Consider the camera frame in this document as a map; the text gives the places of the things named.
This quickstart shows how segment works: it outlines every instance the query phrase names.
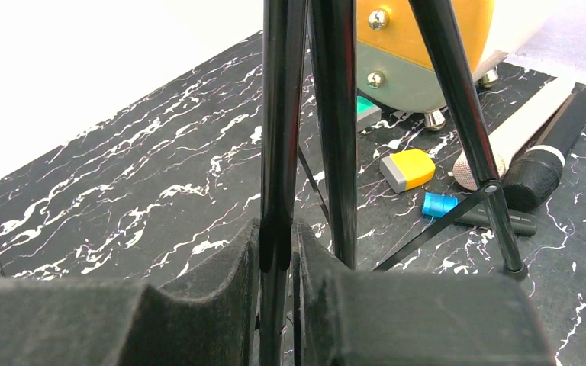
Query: gray panel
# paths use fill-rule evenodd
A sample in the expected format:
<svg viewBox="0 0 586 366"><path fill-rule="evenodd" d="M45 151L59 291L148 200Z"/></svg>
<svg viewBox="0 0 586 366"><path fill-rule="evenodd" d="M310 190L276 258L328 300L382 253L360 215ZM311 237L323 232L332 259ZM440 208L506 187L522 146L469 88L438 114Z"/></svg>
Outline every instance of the gray panel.
<svg viewBox="0 0 586 366"><path fill-rule="evenodd" d="M381 169L381 173L383 173L385 180L388 181L390 186L392 186L394 192L401 193L406 190L407 180L391 157L386 156L385 158L382 158L379 168Z"/></svg>
<svg viewBox="0 0 586 366"><path fill-rule="evenodd" d="M389 53L358 42L356 47L358 88L372 99L406 112L431 112L446 106L434 72ZM378 89L367 86L367 75L385 75Z"/></svg>

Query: white backdrop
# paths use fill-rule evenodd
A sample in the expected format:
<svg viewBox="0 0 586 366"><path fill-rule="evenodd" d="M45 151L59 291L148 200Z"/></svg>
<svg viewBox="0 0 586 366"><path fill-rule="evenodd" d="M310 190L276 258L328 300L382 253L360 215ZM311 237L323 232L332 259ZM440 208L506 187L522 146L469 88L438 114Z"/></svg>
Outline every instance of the white backdrop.
<svg viewBox="0 0 586 366"><path fill-rule="evenodd" d="M586 82L586 2L562 2L510 61ZM257 32L262 4L1 0L0 178Z"/></svg>

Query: gold knob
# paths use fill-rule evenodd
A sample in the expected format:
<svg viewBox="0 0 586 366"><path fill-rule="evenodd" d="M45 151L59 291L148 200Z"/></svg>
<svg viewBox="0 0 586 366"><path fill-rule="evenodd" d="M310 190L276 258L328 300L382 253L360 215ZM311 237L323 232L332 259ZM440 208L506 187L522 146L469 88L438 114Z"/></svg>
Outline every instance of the gold knob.
<svg viewBox="0 0 586 366"><path fill-rule="evenodd" d="M388 26L390 16L383 9L376 9L369 15L369 27L374 31L380 31Z"/></svg>
<svg viewBox="0 0 586 366"><path fill-rule="evenodd" d="M378 89L385 82L385 76L380 71L371 72L367 75L367 86L372 89Z"/></svg>

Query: blue cap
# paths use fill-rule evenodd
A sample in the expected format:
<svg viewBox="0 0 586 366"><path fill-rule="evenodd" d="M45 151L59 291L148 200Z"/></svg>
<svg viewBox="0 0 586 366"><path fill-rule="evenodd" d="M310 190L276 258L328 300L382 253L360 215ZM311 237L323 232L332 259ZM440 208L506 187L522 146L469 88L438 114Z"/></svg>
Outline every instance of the blue cap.
<svg viewBox="0 0 586 366"><path fill-rule="evenodd" d="M444 196L426 192L426 198L423 200L423 209L421 213L428 216L442 217L452 210L459 203L457 197Z"/></svg>

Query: metal knob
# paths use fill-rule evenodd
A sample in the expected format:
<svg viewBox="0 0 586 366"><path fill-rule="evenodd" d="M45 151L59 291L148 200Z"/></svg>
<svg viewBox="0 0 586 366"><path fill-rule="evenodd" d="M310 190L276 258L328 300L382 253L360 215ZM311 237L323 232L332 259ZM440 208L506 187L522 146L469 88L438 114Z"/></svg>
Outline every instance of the metal knob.
<svg viewBox="0 0 586 366"><path fill-rule="evenodd" d="M423 125L430 131L441 130L446 125L446 118L440 110L424 113Z"/></svg>
<svg viewBox="0 0 586 366"><path fill-rule="evenodd" d="M388 26L390 16L383 9L376 9L369 15L369 27L374 31L380 31Z"/></svg>
<svg viewBox="0 0 586 366"><path fill-rule="evenodd" d="M372 89L378 89L385 82L385 76L380 71L371 72L367 75L367 86Z"/></svg>
<svg viewBox="0 0 586 366"><path fill-rule="evenodd" d="M488 70L488 72L481 77L479 85L481 85L482 88L491 88L493 85L497 84L500 76L497 74L496 70L497 68Z"/></svg>

